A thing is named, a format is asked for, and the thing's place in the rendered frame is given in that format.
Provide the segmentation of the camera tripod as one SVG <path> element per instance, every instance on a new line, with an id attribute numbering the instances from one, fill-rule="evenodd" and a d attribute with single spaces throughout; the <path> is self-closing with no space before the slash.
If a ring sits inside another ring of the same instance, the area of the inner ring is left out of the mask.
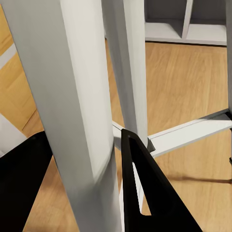
<path id="1" fill-rule="evenodd" d="M 228 108 L 147 135 L 144 0 L 0 0 L 79 232 L 125 232 L 105 49 L 126 130 L 153 158 L 227 129 L 232 165 L 232 0 L 226 0 Z M 140 213 L 144 191 L 132 161 Z"/>

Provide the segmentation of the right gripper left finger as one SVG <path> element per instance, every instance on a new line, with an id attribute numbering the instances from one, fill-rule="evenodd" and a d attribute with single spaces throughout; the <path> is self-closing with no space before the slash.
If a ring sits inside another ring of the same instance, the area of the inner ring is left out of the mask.
<path id="1" fill-rule="evenodd" d="M 53 154 L 39 132 L 0 158 L 0 232 L 22 232 Z"/>

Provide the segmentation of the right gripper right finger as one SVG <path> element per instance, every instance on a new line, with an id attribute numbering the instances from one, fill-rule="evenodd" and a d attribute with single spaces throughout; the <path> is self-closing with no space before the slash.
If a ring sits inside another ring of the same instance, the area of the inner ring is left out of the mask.
<path id="1" fill-rule="evenodd" d="M 203 232 L 140 137 L 121 129 L 125 232 Z M 140 213 L 134 161 L 151 216 Z"/>

